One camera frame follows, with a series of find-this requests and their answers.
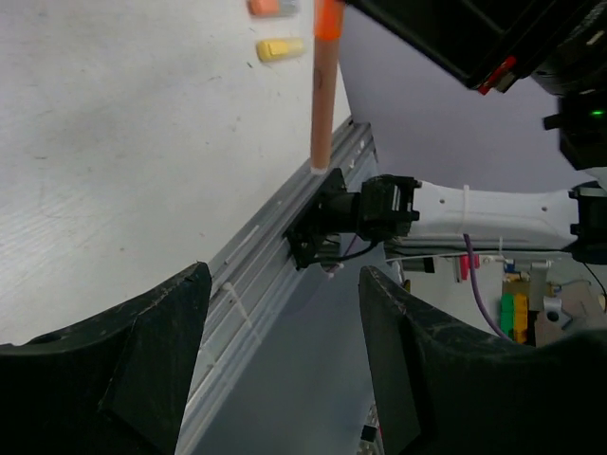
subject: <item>white table surface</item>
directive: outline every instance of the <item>white table surface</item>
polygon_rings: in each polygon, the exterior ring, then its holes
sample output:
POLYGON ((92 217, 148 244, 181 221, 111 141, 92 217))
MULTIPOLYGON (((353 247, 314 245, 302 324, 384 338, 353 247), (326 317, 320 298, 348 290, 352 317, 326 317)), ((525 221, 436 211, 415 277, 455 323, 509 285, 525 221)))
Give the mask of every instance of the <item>white table surface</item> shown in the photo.
MULTIPOLYGON (((0 5, 0 343, 23 343, 208 261, 308 158, 312 0, 0 5)), ((340 81, 335 126, 350 114, 340 81)))

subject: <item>orange marker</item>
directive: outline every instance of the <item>orange marker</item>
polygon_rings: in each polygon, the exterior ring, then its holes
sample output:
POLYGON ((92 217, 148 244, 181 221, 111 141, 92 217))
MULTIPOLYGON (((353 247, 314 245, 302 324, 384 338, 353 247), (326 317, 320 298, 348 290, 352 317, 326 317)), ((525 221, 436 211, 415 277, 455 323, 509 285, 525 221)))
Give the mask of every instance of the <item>orange marker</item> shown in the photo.
POLYGON ((297 0, 249 0, 248 8, 255 16, 290 16, 297 12, 297 0))
POLYGON ((314 174, 326 173, 331 162, 333 108, 344 8, 345 5, 339 0, 316 0, 310 150, 311 168, 314 174))

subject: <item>purple cable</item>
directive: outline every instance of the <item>purple cable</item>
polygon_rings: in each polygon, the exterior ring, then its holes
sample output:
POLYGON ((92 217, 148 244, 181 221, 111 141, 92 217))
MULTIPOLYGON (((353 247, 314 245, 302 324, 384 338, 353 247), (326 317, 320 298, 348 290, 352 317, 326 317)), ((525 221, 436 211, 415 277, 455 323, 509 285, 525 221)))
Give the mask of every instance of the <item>purple cable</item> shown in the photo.
POLYGON ((472 283, 472 293, 474 294, 474 299, 476 300, 476 304, 478 305, 478 309, 481 310, 481 314, 483 318, 487 321, 487 324, 493 329, 499 337, 503 339, 507 339, 508 341, 512 341, 508 335, 506 335, 498 325, 491 319, 487 308, 483 304, 483 299, 481 298, 481 292, 478 288, 478 281, 476 281, 476 269, 474 268, 474 249, 472 248, 472 242, 470 241, 470 236, 468 234, 464 234, 464 242, 466 242, 466 250, 468 252, 468 259, 470 264, 470 282, 472 283))

